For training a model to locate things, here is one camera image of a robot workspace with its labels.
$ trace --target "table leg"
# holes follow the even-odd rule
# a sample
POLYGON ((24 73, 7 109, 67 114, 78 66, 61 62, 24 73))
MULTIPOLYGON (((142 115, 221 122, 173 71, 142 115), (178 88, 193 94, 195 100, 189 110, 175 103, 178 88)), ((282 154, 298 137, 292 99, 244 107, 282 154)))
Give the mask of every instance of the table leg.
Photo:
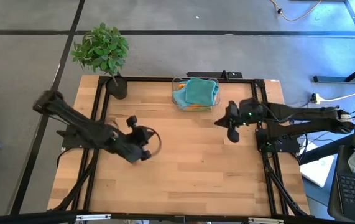
POLYGON ((355 72, 348 77, 314 76, 316 83, 355 83, 355 72))
POLYGON ((318 159, 338 153, 339 146, 351 146, 353 142, 353 137, 354 134, 350 134, 349 136, 341 138, 337 141, 331 142, 329 144, 306 152, 306 154, 304 154, 303 158, 300 160, 300 165, 317 161, 318 159))

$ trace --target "potted plant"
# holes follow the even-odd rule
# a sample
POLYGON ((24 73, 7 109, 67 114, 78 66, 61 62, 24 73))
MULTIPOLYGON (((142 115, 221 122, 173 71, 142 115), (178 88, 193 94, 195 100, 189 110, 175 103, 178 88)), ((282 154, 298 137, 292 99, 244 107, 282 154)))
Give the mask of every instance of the potted plant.
POLYGON ((110 74, 112 79, 106 82, 107 92, 117 99, 127 96, 127 81, 119 71, 125 63, 129 44, 116 27, 111 30, 102 22, 100 27, 94 27, 83 36, 82 44, 74 42, 73 45, 74 62, 79 62, 82 69, 87 66, 94 72, 100 70, 110 74))

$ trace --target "black cable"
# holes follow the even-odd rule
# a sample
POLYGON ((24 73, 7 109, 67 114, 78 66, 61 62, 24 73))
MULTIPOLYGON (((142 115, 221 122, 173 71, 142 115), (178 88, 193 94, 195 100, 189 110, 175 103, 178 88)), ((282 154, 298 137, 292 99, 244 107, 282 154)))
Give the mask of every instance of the black cable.
POLYGON ((302 160, 303 156, 306 154, 307 152, 307 146, 308 146, 308 134, 306 133, 305 134, 306 136, 306 145, 304 147, 304 150, 303 150, 303 153, 300 155, 300 158, 299 158, 299 164, 300 164, 300 161, 302 160))
POLYGON ((147 129, 153 131, 158 137, 158 140, 159 140, 158 149, 155 152, 151 153, 151 156, 154 157, 160 152, 160 150, 162 148, 162 140, 160 139, 160 136, 159 136, 159 134, 158 134, 158 132, 156 130, 154 130, 154 129, 150 128, 150 127, 146 127, 146 126, 143 126, 143 128, 147 128, 147 129))
POLYGON ((69 150, 71 150, 71 149, 66 149, 63 152, 61 152, 60 155, 58 155, 58 157, 57 157, 57 167, 58 167, 58 164, 60 163, 61 156, 64 155, 64 153, 68 152, 69 150))
POLYGON ((267 158, 268 158, 268 159, 273 158, 273 157, 275 157, 276 154, 277 154, 277 152, 272 153, 272 156, 267 156, 267 158))
POLYGON ((287 202, 292 212, 295 215, 305 215, 305 212, 303 212, 300 209, 300 207, 295 203, 293 198, 290 196, 290 194, 287 192, 284 185, 281 183, 281 181, 275 174, 274 169, 271 167, 271 163, 267 159, 267 157, 263 157, 263 163, 264 163, 264 170, 266 171, 266 174, 268 174, 268 176, 270 177, 274 185, 277 187, 278 192, 281 194, 282 198, 287 202))
MULTIPOLYGON (((297 112, 297 113, 294 113, 294 114, 291 114, 291 115, 287 116, 287 117, 284 118, 284 119, 279 120, 279 119, 277 118, 277 116, 274 114, 274 112, 272 112, 272 110, 271 110, 267 105, 265 105, 265 104, 263 104, 263 103, 260 103, 260 105, 261 105, 262 107, 264 107, 278 123, 285 123, 285 122, 287 122, 292 116, 295 116, 296 114, 312 114, 312 113, 316 113, 316 112, 297 112)), ((331 109, 330 111, 323 111, 323 112, 335 111, 335 110, 337 110, 338 108, 339 108, 338 106, 335 106, 335 107, 334 107, 333 109, 331 109)))
MULTIPOLYGON (((94 153, 98 154, 99 149, 94 149, 94 153)), ((90 160, 90 163, 88 167, 85 169, 83 172, 82 176, 80 176, 76 180, 76 184, 72 187, 71 191, 68 193, 68 195, 61 201, 61 203, 55 207, 53 210, 66 210, 71 203, 73 197, 76 195, 76 193, 81 189, 82 185, 85 183, 86 179, 88 176, 92 173, 93 169, 95 168, 96 165, 96 157, 93 153, 93 156, 90 160)))
POLYGON ((119 125, 117 124, 117 122, 116 122, 116 121, 114 121, 114 120, 112 119, 112 120, 111 120, 111 122, 112 122, 113 124, 115 124, 116 128, 118 128, 118 129, 119 129, 119 125))
POLYGON ((301 106, 300 108, 303 108, 303 107, 305 107, 305 106, 307 106, 307 108, 308 108, 308 104, 310 103, 310 101, 311 101, 311 100, 307 100, 307 102, 306 102, 303 106, 301 106))
POLYGON ((335 140, 332 140, 332 139, 308 139, 308 140, 314 140, 314 141, 333 141, 333 142, 335 142, 335 140))
POLYGON ((311 143, 313 143, 313 142, 315 142, 315 141, 318 141, 319 138, 321 138, 321 137, 324 136, 325 134, 328 134, 328 132, 323 133, 322 135, 318 136, 317 138, 315 138, 313 141, 311 141, 311 142, 308 143, 308 144, 311 144, 311 143))
POLYGON ((310 103, 310 101, 311 101, 311 99, 309 99, 309 100, 307 101, 307 104, 304 105, 304 106, 307 106, 307 109, 308 109, 308 104, 310 103))
POLYGON ((86 122, 85 119, 82 119, 82 118, 78 117, 76 114, 70 113, 66 108, 64 108, 64 107, 61 106, 61 105, 54 104, 53 106, 57 107, 60 111, 64 111, 64 112, 69 113, 71 116, 73 116, 75 119, 77 119, 77 120, 79 120, 79 121, 86 122))
POLYGON ((296 156, 296 154, 294 154, 293 152, 291 152, 290 154, 296 159, 296 161, 299 163, 300 166, 300 161, 299 158, 296 156))
POLYGON ((61 120, 61 119, 58 119, 58 118, 56 118, 56 117, 54 117, 54 116, 52 116, 52 115, 49 115, 49 117, 50 118, 53 118, 54 120, 56 120, 56 121, 59 121, 59 122, 61 122, 61 123, 64 123, 65 125, 70 125, 70 124, 68 124, 67 122, 65 122, 65 121, 63 121, 63 120, 61 120))
POLYGON ((264 107, 278 123, 285 123, 286 121, 288 121, 289 118, 291 118, 292 116, 296 115, 296 113, 294 113, 294 114, 291 114, 291 115, 287 116, 287 117, 284 118, 284 119, 279 120, 279 119, 276 117, 276 115, 274 114, 274 112, 272 112, 272 110, 271 110, 267 105, 265 105, 265 104, 263 104, 263 103, 260 103, 260 105, 261 105, 262 107, 264 107))

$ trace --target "floor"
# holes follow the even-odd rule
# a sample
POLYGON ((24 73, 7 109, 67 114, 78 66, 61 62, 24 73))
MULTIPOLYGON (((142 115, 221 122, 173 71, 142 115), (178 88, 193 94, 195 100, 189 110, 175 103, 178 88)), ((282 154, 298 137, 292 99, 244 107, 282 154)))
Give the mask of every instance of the floor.
MULTIPOLYGON (((289 17, 314 5, 313 1, 277 2, 289 17)), ((355 11, 355 0, 350 3, 355 11)), ((0 30, 70 30, 78 4, 79 0, 0 0, 0 30)), ((100 22, 120 30, 355 31, 342 2, 323 2, 306 18, 286 22, 268 0, 86 0, 77 30, 90 30, 100 22)), ((293 106, 301 105, 311 93, 323 98, 355 93, 355 85, 312 82, 314 75, 347 76, 355 71, 355 36, 126 37, 131 53, 122 71, 125 76, 237 71, 245 78, 279 79, 285 103, 293 106)), ((0 215, 9 212, 40 118, 31 106, 51 87, 66 40, 66 35, 0 35, 0 142, 4 144, 0 149, 0 215)), ((81 75, 89 73, 67 58, 59 91, 69 103, 75 99, 81 75)), ((337 103, 355 110, 355 96, 337 103)), ((47 125, 23 213, 47 207, 61 145, 55 131, 62 128, 54 121, 47 125)), ((340 137, 328 133, 322 139, 340 137)), ((309 203, 312 214, 328 218, 325 206, 311 199, 309 203)))

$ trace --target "black plant pot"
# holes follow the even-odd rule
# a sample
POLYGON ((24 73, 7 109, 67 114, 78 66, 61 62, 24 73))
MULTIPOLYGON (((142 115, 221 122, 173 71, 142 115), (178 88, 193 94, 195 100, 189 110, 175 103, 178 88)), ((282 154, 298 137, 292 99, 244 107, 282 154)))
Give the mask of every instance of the black plant pot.
POLYGON ((114 78, 118 86, 115 85, 115 81, 111 77, 105 84, 107 93, 115 96, 115 98, 119 100, 125 99, 125 97, 127 96, 127 80, 120 75, 116 75, 114 76, 114 78))

